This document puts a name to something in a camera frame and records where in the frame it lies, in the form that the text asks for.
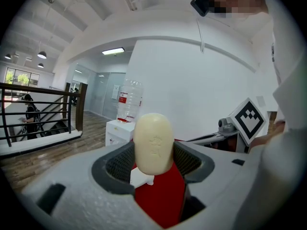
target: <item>white cabinet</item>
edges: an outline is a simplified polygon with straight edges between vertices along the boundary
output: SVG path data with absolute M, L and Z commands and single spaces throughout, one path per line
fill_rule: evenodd
M 106 146 L 132 140 L 135 123 L 112 120 L 106 124 Z

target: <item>red label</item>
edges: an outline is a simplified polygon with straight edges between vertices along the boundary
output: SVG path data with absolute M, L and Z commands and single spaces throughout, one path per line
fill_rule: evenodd
M 126 119 L 123 119 L 123 118 L 120 118 L 120 117 L 118 117 L 117 119 L 118 119 L 119 121 L 121 121 L 121 122 L 129 123 Z
M 121 97 L 119 98 L 118 102 L 126 104 L 126 100 L 127 100 L 126 97 L 122 97 L 122 96 L 121 96 Z

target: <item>black slot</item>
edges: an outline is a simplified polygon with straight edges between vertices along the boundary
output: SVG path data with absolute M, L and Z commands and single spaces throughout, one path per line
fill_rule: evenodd
M 40 207 L 47 214 L 51 214 L 55 205 L 59 201 L 59 198 L 63 194 L 65 190 L 65 186 L 62 184 L 54 184 L 51 185 L 45 193 L 41 196 L 41 198 L 37 201 L 38 207 Z
M 202 211 L 205 208 L 206 206 L 201 201 L 199 201 L 198 198 L 194 196 L 187 198 L 182 209 L 180 222 L 189 219 L 190 217 L 196 215 L 198 212 Z
M 238 164 L 238 165 L 241 165 L 241 166 L 243 166 L 244 162 L 245 161 L 241 160 L 241 159 L 235 159 L 235 160 L 232 161 L 232 163 L 235 163 L 235 164 Z

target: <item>window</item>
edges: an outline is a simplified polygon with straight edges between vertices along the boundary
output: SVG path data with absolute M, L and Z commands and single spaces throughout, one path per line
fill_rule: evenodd
M 13 68 L 7 68 L 4 82 L 8 84 L 37 87 L 38 79 L 38 74 Z M 16 101 L 27 93 L 28 92 L 26 91 L 5 90 L 5 99 Z

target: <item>cable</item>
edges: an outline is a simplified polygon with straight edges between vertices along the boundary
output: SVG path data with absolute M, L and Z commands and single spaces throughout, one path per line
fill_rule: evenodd
M 86 1 L 78 1 L 78 0 L 75 0 L 76 2 L 86 2 Z
M 201 36 L 201 52 L 203 53 L 204 52 L 204 42 L 203 42 L 203 39 L 202 39 L 200 22 L 198 20 L 198 16 L 197 15 L 196 15 L 196 21 L 197 21 L 198 30 L 199 30 L 200 36 Z
M 52 3 L 49 5 L 49 8 L 48 8 L 48 11 L 47 11 L 46 17 L 45 17 L 45 19 L 44 19 L 43 29 L 45 28 L 46 21 L 47 21 L 47 17 L 48 17 L 48 15 L 49 15 L 49 12 L 50 12 L 51 6 L 52 6 Z
M 73 1 L 73 0 L 70 0 L 70 1 L 69 1 L 69 3 L 68 3 L 68 4 L 66 5 L 66 7 L 65 7 L 63 13 L 62 13 L 61 16 L 59 17 L 57 23 L 55 23 L 55 26 L 53 27 L 53 31 L 52 31 L 51 37 L 48 39 L 47 45 L 49 44 L 49 42 L 50 42 L 50 40 L 51 40 L 51 38 L 52 38 L 52 36 L 53 36 L 53 34 L 54 34 L 54 32 L 55 32 L 55 30 L 56 30 L 58 24 L 59 24 L 59 21 L 62 19 L 62 17 L 63 17 L 63 15 L 64 15 L 65 11 L 66 11 L 71 5 L 74 4 L 74 3 L 71 4 L 71 1 Z

